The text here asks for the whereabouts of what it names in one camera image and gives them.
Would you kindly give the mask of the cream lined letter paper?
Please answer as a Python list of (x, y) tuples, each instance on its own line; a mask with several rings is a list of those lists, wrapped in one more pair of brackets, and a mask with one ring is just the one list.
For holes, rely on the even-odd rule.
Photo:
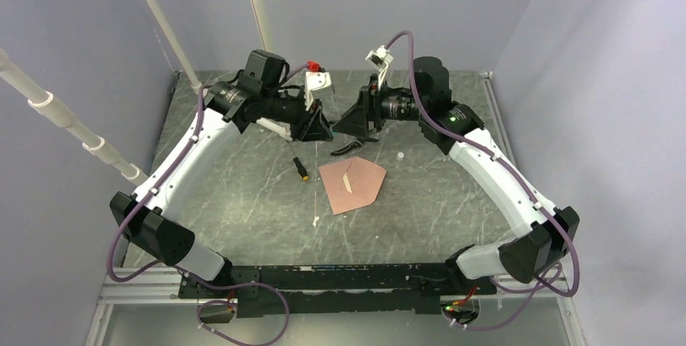
[(343, 174), (342, 180), (343, 180), (343, 183), (344, 183), (344, 185), (345, 185), (346, 191), (349, 192), (349, 193), (352, 193), (352, 192), (353, 192), (353, 190), (352, 190), (352, 185), (351, 185), (351, 183), (350, 183), (350, 181), (349, 181), (349, 176), (348, 176), (347, 173)]

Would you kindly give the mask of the pink paper envelope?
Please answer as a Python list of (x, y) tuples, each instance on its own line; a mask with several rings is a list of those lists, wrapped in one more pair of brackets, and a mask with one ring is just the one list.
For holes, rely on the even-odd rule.
[(334, 215), (375, 202), (387, 170), (364, 158), (352, 157), (319, 167)]

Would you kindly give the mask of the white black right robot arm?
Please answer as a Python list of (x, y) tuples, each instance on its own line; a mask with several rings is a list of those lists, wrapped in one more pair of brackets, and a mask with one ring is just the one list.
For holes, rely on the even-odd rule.
[(416, 121), (424, 137), (464, 168), (500, 209), (514, 234), (506, 243), (469, 246), (455, 254), (446, 283), (466, 293), (478, 278), (508, 274), (529, 283), (569, 252), (580, 218), (558, 208), (526, 181), (498, 148), (483, 120), (454, 101), (450, 76), (436, 57), (413, 61), (412, 85), (390, 87), (385, 76), (392, 61), (372, 52), (377, 69), (361, 88), (357, 102), (333, 125), (336, 133), (368, 141), (386, 120)]

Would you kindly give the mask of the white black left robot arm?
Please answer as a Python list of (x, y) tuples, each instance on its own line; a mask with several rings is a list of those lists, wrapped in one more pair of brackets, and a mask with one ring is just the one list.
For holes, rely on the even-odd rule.
[(256, 49), (233, 79), (201, 86), (194, 122), (163, 163), (132, 193), (111, 199), (119, 226), (112, 242), (125, 238), (156, 262), (201, 279), (211, 297), (226, 295), (231, 261), (178, 222), (187, 195), (250, 124), (287, 141), (331, 141), (331, 126), (314, 96), (331, 85), (329, 73), (313, 61), (292, 70), (283, 57)]

